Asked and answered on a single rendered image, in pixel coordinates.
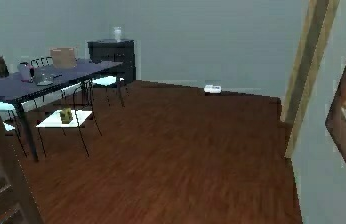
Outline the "brown cardboard box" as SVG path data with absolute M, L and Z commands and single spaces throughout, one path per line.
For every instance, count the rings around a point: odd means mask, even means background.
M 77 64 L 75 49 L 71 47 L 52 48 L 50 56 L 56 68 L 69 69 Z

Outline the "small white flat box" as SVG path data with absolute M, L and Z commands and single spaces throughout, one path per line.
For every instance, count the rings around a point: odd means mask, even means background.
M 204 92 L 207 94 L 220 94 L 222 92 L 222 88 L 217 85 L 206 85 L 204 87 Z

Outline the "clear glass bowl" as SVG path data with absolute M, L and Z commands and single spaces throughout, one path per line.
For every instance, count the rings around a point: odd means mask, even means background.
M 50 73 L 39 71 L 35 73 L 33 80 L 37 86 L 46 86 L 53 83 L 54 77 Z

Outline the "tan wooden door frame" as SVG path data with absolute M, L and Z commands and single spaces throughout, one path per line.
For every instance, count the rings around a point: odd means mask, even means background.
M 307 12 L 282 104 L 289 127 L 284 157 L 290 159 L 302 126 L 340 0 L 308 0 Z

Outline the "small yellow green object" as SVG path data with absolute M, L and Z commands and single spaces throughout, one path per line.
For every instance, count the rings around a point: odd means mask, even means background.
M 60 118 L 63 124 L 69 124 L 73 120 L 70 108 L 64 108 L 60 111 Z

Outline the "black chest of drawers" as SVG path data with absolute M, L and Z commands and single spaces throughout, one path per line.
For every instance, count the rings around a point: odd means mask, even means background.
M 121 62 L 114 72 L 118 74 L 121 81 L 129 84 L 136 80 L 134 41 L 123 39 L 117 42 L 114 39 L 102 39 L 89 41 L 88 49 L 90 59 L 93 62 L 113 61 Z

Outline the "dark blue dining table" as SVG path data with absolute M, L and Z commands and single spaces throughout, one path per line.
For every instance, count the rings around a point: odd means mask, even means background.
M 38 161 L 36 145 L 22 104 L 26 101 L 58 91 L 69 85 L 99 78 L 105 73 L 115 71 L 121 65 L 122 62 L 103 61 L 92 63 L 89 59 L 79 59 L 77 65 L 71 69 L 58 69 L 53 65 L 36 68 L 36 71 L 56 75 L 53 83 L 47 86 L 37 86 L 34 82 L 23 82 L 18 72 L 8 77 L 0 78 L 0 102 L 14 106 L 35 162 Z

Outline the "pale purple mug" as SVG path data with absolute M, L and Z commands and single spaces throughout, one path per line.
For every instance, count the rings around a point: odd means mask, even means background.
M 18 72 L 20 73 L 21 80 L 24 82 L 32 82 L 34 77 L 34 67 L 28 62 L 21 62 L 17 66 Z

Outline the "brown wooden chair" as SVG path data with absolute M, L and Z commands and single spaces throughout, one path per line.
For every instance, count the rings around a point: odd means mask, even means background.
M 0 224 L 45 224 L 0 117 Z

